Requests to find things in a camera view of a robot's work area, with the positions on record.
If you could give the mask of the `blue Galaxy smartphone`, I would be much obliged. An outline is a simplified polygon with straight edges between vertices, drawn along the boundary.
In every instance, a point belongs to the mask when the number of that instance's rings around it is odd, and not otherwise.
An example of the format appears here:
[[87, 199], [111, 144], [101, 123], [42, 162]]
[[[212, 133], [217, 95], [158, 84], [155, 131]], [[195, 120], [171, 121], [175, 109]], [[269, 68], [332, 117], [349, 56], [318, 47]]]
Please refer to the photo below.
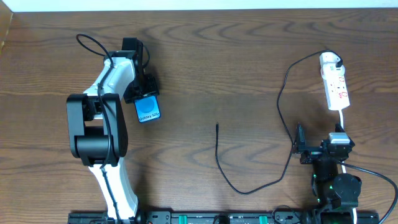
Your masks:
[[161, 117], [159, 105], [155, 96], [136, 100], [134, 104], [140, 123], [153, 121]]

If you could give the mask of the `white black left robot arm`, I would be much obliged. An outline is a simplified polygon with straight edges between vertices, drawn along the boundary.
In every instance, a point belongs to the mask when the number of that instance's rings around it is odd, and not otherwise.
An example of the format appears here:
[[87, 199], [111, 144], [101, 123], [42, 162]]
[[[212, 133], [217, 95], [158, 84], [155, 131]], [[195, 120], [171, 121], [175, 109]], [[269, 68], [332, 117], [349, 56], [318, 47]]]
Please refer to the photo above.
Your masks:
[[147, 47], [137, 38], [123, 38], [117, 51], [104, 49], [104, 68], [83, 93], [66, 101], [70, 150], [96, 177], [107, 205], [99, 213], [70, 213], [69, 223], [147, 223], [127, 174], [128, 147], [123, 103], [133, 103], [140, 123], [160, 118], [156, 79], [145, 73]]

